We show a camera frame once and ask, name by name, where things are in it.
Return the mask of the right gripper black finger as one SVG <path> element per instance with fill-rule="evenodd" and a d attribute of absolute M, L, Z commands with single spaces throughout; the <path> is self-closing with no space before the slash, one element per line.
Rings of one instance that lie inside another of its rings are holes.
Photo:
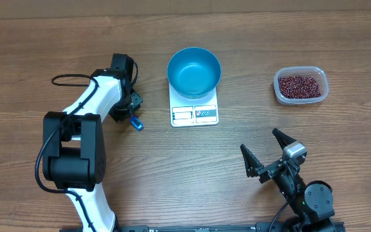
<path fill-rule="evenodd" d="M 281 149 L 284 149 L 286 146 L 296 142 L 296 139 L 284 134 L 284 132 L 280 131 L 278 128 L 274 128 L 272 134 L 276 137 Z"/>
<path fill-rule="evenodd" d="M 263 168 L 263 164 L 256 158 L 256 156 L 244 144 L 240 145 L 241 153 L 243 155 L 245 170 L 248 177 L 258 177 L 259 171 Z"/>

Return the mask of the red measuring scoop blue handle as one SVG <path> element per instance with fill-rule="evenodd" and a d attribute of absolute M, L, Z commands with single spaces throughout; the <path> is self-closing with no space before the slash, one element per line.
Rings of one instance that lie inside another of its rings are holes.
<path fill-rule="evenodd" d="M 140 121 L 140 119 L 136 115 L 132 115 L 129 119 L 131 125 L 137 130 L 142 131 L 144 129 L 143 123 Z"/>

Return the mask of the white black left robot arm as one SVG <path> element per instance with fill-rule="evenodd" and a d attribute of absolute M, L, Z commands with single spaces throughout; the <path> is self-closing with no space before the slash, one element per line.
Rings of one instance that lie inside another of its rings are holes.
<path fill-rule="evenodd" d="M 63 111 L 49 111 L 43 119 L 43 145 L 35 162 L 38 186 L 64 194 L 81 219 L 81 231 L 120 231 L 102 181 L 106 172 L 106 148 L 102 123 L 129 120 L 141 131 L 135 116 L 143 100 L 133 89 L 137 63 L 115 53 L 109 68 L 97 69 L 87 78 L 84 93 Z"/>

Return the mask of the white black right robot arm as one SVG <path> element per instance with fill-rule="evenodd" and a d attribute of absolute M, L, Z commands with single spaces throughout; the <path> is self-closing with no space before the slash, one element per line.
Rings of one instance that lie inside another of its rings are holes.
<path fill-rule="evenodd" d="M 308 184 L 300 177 L 300 166 L 305 162 L 307 149 L 298 140 L 274 128 L 282 149 L 281 158 L 264 166 L 244 144 L 240 145 L 248 177 L 258 177 L 260 183 L 273 180 L 286 203 L 266 222 L 266 231 L 343 231 L 343 223 L 335 223 L 332 188 L 326 182 L 315 180 Z"/>

